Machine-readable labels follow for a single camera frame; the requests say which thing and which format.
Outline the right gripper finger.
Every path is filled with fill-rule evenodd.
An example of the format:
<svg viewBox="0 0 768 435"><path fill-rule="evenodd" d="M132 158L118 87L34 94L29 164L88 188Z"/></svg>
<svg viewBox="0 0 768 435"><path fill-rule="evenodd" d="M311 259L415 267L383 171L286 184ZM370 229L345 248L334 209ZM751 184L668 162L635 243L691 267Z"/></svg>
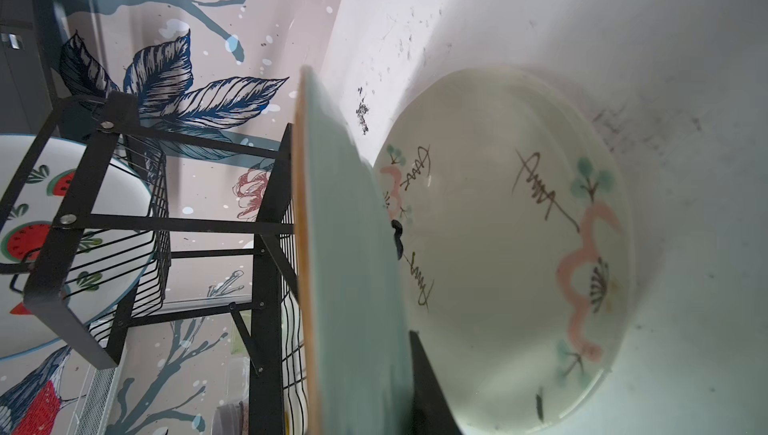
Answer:
<svg viewBox="0 0 768 435"><path fill-rule="evenodd" d="M412 433L417 435L461 435L439 381L416 331L409 332L414 401Z"/></svg>

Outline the pale green plate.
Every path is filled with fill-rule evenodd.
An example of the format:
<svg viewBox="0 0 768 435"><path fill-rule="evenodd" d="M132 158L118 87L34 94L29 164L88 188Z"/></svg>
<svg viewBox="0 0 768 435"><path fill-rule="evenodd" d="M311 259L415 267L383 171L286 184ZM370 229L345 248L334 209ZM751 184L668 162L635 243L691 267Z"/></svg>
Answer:
<svg viewBox="0 0 768 435"><path fill-rule="evenodd" d="M414 385L393 232L371 166L307 66L292 145L309 430L407 434Z"/></svg>

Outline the white plate blue rim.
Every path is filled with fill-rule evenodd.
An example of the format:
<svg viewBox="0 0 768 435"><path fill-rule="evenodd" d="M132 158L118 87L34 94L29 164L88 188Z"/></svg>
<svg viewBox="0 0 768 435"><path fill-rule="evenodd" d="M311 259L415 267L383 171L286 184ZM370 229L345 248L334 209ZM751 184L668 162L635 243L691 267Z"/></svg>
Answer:
<svg viewBox="0 0 768 435"><path fill-rule="evenodd" d="M153 265L150 230L67 228L61 205L85 153L49 139L1 220L1 356L23 355L58 336L29 307L34 290L59 297L82 324L105 317Z"/></svg>

